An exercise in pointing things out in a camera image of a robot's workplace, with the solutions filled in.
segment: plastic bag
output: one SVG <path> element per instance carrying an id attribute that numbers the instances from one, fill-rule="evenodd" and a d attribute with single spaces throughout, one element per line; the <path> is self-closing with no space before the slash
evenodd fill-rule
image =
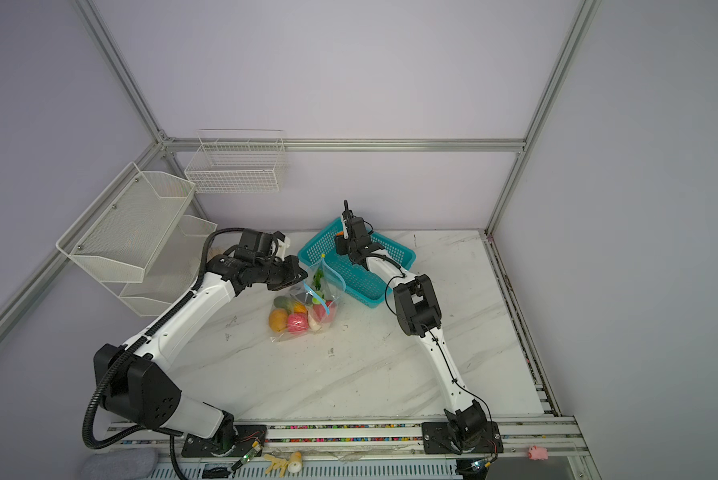
<path id="1" fill-rule="evenodd" d="M 343 277 L 325 263 L 309 266 L 308 277 L 274 298 L 268 313 L 268 327 L 274 341 L 326 331 L 335 321 L 340 298 L 346 291 Z"/>

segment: marble pattern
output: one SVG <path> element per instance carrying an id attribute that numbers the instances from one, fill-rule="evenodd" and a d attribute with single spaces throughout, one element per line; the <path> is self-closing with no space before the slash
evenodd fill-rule
<path id="1" fill-rule="evenodd" d="M 383 232 L 413 248 L 411 270 L 431 277 L 444 335 L 467 388 L 493 416 L 543 414 L 527 363 L 477 231 Z M 314 234 L 288 234 L 297 252 Z M 238 419 L 441 416 L 426 353 L 384 305 L 346 295 L 332 327 L 272 342 L 275 293 L 256 285 L 221 309 L 170 371 L 194 398 Z"/>

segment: white wall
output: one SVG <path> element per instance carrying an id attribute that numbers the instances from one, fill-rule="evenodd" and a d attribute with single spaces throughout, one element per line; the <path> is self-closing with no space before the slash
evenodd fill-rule
<path id="1" fill-rule="evenodd" d="M 149 143 L 70 2 L 0 2 L 0 305 Z M 0 351 L 0 478 L 78 477 L 92 356 L 146 322 L 61 273 Z"/>
<path id="2" fill-rule="evenodd" d="M 69 2 L 0 2 L 0 308 L 149 143 Z"/>
<path id="3" fill-rule="evenodd" d="M 513 153 L 295 152 L 276 194 L 199 194 L 220 226 L 321 230 L 348 200 L 378 229 L 483 229 Z M 178 154 L 184 166 L 192 154 Z"/>
<path id="4" fill-rule="evenodd" d="M 523 138 L 579 0 L 97 3 L 172 136 Z"/>
<path id="5" fill-rule="evenodd" d="M 604 478 L 718 478 L 718 1 L 603 2 L 497 229 Z"/>

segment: black mounting plate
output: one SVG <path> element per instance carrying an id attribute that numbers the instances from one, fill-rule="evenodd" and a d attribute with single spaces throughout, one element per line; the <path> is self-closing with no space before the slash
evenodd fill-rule
<path id="1" fill-rule="evenodd" d="M 254 435 L 255 433 L 258 433 L 258 435 L 255 435 L 255 438 L 259 438 L 261 440 L 261 444 L 265 442 L 265 436 L 268 431 L 265 425 L 234 425 L 234 428 L 236 429 L 237 438 L 245 438 L 249 437 L 250 435 Z M 243 456 L 245 453 L 250 451 L 250 448 L 252 448 L 252 443 L 255 441 L 255 438 L 250 438 L 249 440 L 244 440 L 243 442 L 237 442 L 234 444 L 234 447 L 231 449 L 229 454 L 225 457 L 240 457 Z M 185 439 L 185 442 L 183 442 L 183 452 L 181 455 L 184 458 L 197 458 L 197 457 L 212 457 L 212 454 L 220 454 L 223 452 L 217 452 L 215 451 L 215 446 L 210 443 L 208 440 L 202 437 L 197 437 L 194 435 L 188 435 Z"/>
<path id="2" fill-rule="evenodd" d="M 447 431 L 447 422 L 425 422 L 421 425 L 423 430 L 423 451 L 426 453 L 454 453 L 450 446 L 450 434 Z M 503 453 L 503 439 L 499 436 L 498 424 L 496 422 L 487 422 L 485 428 L 489 432 L 489 437 L 483 436 L 479 439 L 477 446 L 473 450 L 463 452 L 464 455 L 471 453 Z"/>

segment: white wire basket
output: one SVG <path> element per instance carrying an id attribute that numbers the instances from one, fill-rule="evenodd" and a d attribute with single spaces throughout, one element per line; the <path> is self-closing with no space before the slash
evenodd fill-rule
<path id="1" fill-rule="evenodd" d="M 100 283 L 143 282 L 195 192 L 174 175 L 134 164 L 125 170 L 132 178 L 89 230 L 69 241 L 74 224 L 56 244 Z"/>
<path id="2" fill-rule="evenodd" d="M 143 282 L 127 283 L 119 292 L 111 285 L 106 288 L 140 316 L 162 315 L 196 280 L 201 248 L 216 228 L 207 220 L 183 215 Z"/>
<path id="3" fill-rule="evenodd" d="M 277 192 L 287 158 L 279 130 L 197 130 L 201 146 L 185 177 L 202 194 Z"/>

